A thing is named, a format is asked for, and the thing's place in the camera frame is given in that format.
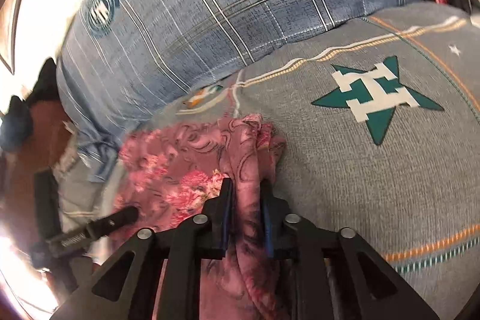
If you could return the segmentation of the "pink floral cloth garment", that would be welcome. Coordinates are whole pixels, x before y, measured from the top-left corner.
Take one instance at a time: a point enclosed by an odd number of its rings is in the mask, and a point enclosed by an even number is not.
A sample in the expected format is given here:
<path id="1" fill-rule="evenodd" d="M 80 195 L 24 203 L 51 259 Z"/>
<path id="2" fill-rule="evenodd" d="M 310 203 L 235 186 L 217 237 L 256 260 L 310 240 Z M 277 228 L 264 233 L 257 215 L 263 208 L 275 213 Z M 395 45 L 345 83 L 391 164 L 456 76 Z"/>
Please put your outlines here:
<path id="1" fill-rule="evenodd" d="M 201 319 L 288 319 L 278 296 L 280 269 L 267 257 L 260 226 L 260 183 L 275 179 L 286 142 L 257 114 L 180 123 L 132 134 L 120 150 L 126 170 L 114 208 L 134 205 L 137 222 L 110 237 L 118 249 L 134 232 L 177 227 L 233 180 L 235 215 L 225 257 L 202 261 Z"/>

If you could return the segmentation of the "grey star-print bedsheet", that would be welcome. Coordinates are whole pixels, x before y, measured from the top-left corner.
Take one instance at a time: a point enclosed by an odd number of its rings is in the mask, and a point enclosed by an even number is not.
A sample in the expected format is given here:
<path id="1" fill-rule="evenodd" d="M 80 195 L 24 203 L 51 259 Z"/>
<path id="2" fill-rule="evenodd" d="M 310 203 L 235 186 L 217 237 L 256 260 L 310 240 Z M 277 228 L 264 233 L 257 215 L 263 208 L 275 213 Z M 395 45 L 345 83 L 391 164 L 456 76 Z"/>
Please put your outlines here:
<path id="1" fill-rule="evenodd" d="M 257 114 L 285 142 L 274 191 L 324 228 L 352 227 L 441 319 L 479 283 L 479 30 L 421 2 L 277 49 L 159 110 L 147 131 Z M 77 163 L 64 228 L 114 210 Z"/>

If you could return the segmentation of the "blue plaid pillow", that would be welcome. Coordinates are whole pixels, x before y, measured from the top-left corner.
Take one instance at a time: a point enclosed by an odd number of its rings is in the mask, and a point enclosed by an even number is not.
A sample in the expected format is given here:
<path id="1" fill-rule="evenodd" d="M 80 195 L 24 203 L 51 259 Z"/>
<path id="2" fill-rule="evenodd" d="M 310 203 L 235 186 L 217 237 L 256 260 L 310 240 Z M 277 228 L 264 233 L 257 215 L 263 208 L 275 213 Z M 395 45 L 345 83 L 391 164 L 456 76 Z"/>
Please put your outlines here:
<path id="1" fill-rule="evenodd" d="M 60 98 L 89 178 L 125 136 L 190 91 L 274 50 L 420 0 L 84 0 L 57 61 Z"/>

